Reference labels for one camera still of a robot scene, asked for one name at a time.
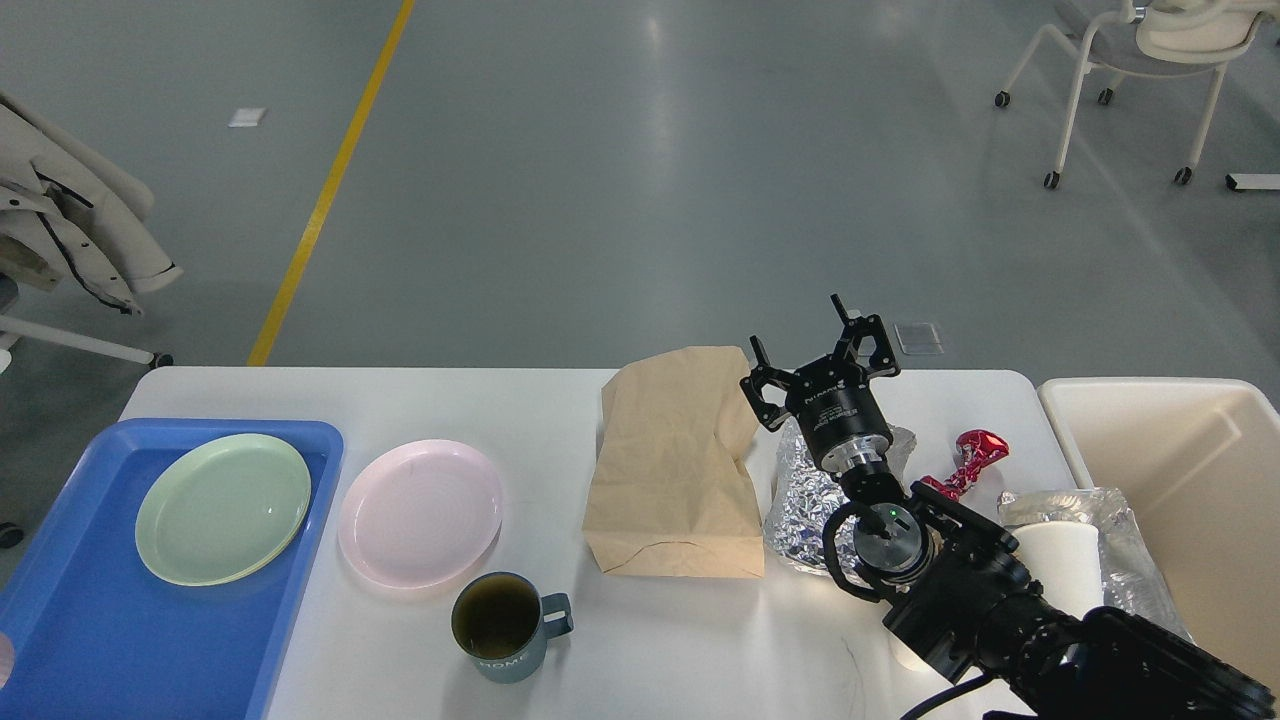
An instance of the black cable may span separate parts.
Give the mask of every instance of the black cable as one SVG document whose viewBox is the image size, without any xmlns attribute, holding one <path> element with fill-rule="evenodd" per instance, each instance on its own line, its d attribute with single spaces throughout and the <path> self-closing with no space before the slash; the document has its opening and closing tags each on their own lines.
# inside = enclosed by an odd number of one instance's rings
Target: black cable
<svg viewBox="0 0 1280 720">
<path fill-rule="evenodd" d="M 951 702 L 952 700 L 965 693 L 970 693 L 995 679 L 996 679 L 995 675 L 982 675 L 972 680 L 960 683 L 959 685 L 955 685 L 952 688 L 947 688 L 941 693 L 931 697 L 929 700 L 922 702 L 920 705 L 916 705 L 911 710 L 908 710 L 906 714 L 902 715 L 902 720 L 919 720 L 920 717 L 924 717 L 925 712 L 937 710 L 938 707 Z"/>
</svg>

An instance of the white plastic bin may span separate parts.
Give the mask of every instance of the white plastic bin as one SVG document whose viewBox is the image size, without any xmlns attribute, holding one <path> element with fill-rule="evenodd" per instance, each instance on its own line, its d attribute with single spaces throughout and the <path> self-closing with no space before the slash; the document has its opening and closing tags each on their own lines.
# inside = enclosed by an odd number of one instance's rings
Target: white plastic bin
<svg viewBox="0 0 1280 720">
<path fill-rule="evenodd" d="M 1280 415 L 1240 380 L 1050 380 L 1080 487 L 1117 487 L 1197 644 L 1280 688 Z"/>
</svg>

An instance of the white paper cup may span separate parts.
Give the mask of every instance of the white paper cup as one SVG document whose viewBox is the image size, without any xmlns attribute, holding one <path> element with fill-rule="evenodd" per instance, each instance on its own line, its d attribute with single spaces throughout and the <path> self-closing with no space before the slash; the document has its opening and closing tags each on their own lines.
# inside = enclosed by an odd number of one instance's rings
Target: white paper cup
<svg viewBox="0 0 1280 720">
<path fill-rule="evenodd" d="M 897 639 L 893 633 L 888 633 L 888 647 L 893 651 L 893 660 L 908 670 L 914 673 L 932 673 L 933 667 L 929 664 L 920 660 L 919 655 L 911 652 L 911 648 L 906 647 L 906 643 Z"/>
<path fill-rule="evenodd" d="M 1044 585 L 1046 602 L 1076 618 L 1102 605 L 1097 528 L 1051 520 L 1024 525 L 1012 536 L 1019 543 L 1014 555 Z"/>
</svg>

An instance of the white chair backrest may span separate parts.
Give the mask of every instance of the white chair backrest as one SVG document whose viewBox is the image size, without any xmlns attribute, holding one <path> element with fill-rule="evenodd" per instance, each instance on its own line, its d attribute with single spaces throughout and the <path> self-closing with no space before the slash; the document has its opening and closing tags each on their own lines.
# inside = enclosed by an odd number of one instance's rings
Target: white chair backrest
<svg viewBox="0 0 1280 720">
<path fill-rule="evenodd" d="M 1138 47 L 1170 63 L 1225 63 L 1249 49 L 1265 17 L 1253 0 L 1158 0 L 1138 26 Z"/>
</svg>

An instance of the clear plastic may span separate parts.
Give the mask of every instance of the clear plastic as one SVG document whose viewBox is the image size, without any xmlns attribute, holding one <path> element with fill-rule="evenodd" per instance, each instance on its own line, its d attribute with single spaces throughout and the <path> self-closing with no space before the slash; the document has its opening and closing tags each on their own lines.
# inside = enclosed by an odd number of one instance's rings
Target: clear plastic
<svg viewBox="0 0 1280 720">
<path fill-rule="evenodd" d="M 1117 488 L 1014 493 L 996 501 L 1000 523 L 1018 528 L 1050 520 L 1087 523 L 1098 529 L 1103 603 L 1140 615 L 1190 641 L 1169 585 L 1147 552 L 1129 501 Z"/>
</svg>

